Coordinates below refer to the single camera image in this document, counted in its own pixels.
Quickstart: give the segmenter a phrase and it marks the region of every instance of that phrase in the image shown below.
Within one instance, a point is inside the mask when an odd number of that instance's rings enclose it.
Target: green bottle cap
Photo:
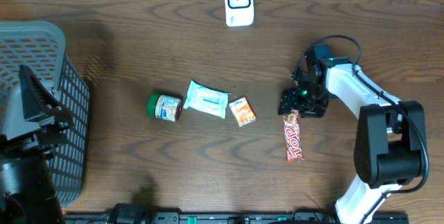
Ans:
[[[155,117],[155,105],[159,97],[160,94],[151,94],[150,98],[148,99],[148,105],[146,106],[146,113],[150,117]]]

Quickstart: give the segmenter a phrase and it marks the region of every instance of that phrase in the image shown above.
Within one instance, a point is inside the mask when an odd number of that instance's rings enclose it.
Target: red and white packet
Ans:
[[[287,145],[287,162],[305,160],[300,147],[299,112],[292,110],[284,116],[284,136]]]

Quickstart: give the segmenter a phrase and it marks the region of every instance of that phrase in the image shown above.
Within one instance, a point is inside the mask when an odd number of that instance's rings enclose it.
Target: wooden table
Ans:
[[[255,23],[225,26],[223,0],[0,0],[1,20],[47,20],[94,81],[86,181],[66,212],[115,203],[184,212],[327,208],[355,176],[357,120],[340,101],[303,119],[304,162],[287,164],[280,93],[297,57],[330,34],[364,46],[378,85],[426,112],[431,173],[417,193],[383,209],[412,223],[444,221],[444,0],[255,0]],[[353,45],[330,42],[337,55]],[[247,96],[257,121],[242,128],[190,109],[178,123],[146,116],[151,93],[186,96],[190,80]]]

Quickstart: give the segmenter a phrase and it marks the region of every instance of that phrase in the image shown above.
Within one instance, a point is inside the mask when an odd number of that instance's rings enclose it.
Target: gray plastic basket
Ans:
[[[45,21],[0,22],[0,130],[9,139],[39,128],[25,122],[20,95],[19,65],[28,65],[45,88],[71,110],[74,126],[65,131],[69,144],[54,151],[48,162],[62,207],[75,201],[82,189],[89,88],[65,54],[63,32]]]

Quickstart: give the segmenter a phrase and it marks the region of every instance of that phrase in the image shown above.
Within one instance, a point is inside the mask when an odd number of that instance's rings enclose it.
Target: orange packet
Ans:
[[[230,109],[239,127],[256,121],[255,113],[248,104],[246,97],[230,103]]]
[[[305,160],[300,147],[299,112],[292,110],[284,116],[284,136],[287,145],[287,162],[295,159]]]

